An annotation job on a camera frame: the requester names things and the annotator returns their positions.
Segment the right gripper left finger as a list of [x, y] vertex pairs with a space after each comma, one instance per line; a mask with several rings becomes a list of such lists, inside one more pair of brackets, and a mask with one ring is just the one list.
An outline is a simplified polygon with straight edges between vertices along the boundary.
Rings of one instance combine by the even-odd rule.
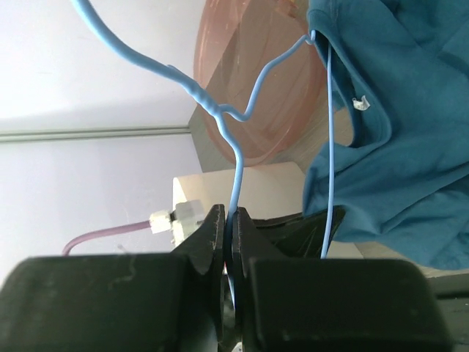
[[169, 253], [33, 257], [1, 289], [3, 351], [216, 351], [225, 211]]

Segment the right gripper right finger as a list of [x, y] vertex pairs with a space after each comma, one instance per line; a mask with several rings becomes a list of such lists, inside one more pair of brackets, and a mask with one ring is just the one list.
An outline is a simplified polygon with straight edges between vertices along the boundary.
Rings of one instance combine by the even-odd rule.
[[451, 351], [431, 287], [395, 259], [288, 257], [244, 208], [232, 272], [244, 351]]

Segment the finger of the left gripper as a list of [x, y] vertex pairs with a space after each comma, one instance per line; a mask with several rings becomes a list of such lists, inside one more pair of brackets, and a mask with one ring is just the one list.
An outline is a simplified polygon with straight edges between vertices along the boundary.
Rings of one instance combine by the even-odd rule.
[[296, 213], [274, 219], [254, 219], [254, 225], [286, 256], [320, 258], [327, 215], [327, 210], [310, 216]]

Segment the blue t shirt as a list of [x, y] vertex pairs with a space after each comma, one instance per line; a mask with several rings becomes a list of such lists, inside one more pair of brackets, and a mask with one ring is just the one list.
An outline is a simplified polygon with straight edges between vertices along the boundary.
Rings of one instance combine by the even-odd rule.
[[353, 138], [312, 161], [303, 212], [333, 203], [335, 241], [466, 269], [468, 3], [311, 1], [307, 18]]

